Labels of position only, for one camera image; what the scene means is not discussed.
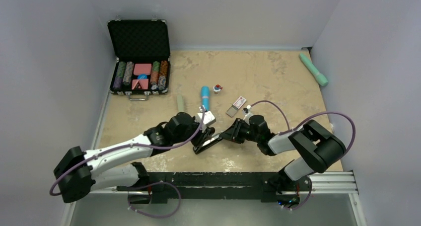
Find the grey-green stapler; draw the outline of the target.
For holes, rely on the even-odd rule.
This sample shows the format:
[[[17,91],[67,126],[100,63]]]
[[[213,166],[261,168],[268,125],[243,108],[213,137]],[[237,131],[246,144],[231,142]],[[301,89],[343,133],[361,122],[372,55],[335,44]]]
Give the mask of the grey-green stapler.
[[[181,94],[178,94],[176,96],[176,103],[177,103],[178,112],[184,112],[185,111],[185,105],[184,105],[183,96]]]

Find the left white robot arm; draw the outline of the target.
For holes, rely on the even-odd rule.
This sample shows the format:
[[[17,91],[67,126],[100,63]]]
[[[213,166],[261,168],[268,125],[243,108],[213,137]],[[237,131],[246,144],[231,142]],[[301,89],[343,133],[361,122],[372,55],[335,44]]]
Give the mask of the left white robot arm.
[[[138,159],[187,143],[201,147],[215,133],[211,126],[215,121],[210,111],[195,116],[179,112],[169,121],[122,143],[98,150],[70,148],[53,171],[56,181],[50,195],[61,196],[64,203],[72,203],[91,191],[109,187],[141,191],[147,187],[148,177]]]

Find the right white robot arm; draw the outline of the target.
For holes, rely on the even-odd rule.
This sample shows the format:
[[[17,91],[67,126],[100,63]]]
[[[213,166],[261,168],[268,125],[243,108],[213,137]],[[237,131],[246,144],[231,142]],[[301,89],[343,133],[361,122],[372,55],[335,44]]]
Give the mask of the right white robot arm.
[[[290,190],[298,180],[311,173],[323,173],[346,153],[345,144],[315,120],[302,128],[284,135],[273,133],[262,115],[252,115],[248,120],[236,119],[219,138],[242,144],[255,142],[264,155],[275,156],[296,150],[299,158],[278,172],[274,183]]]

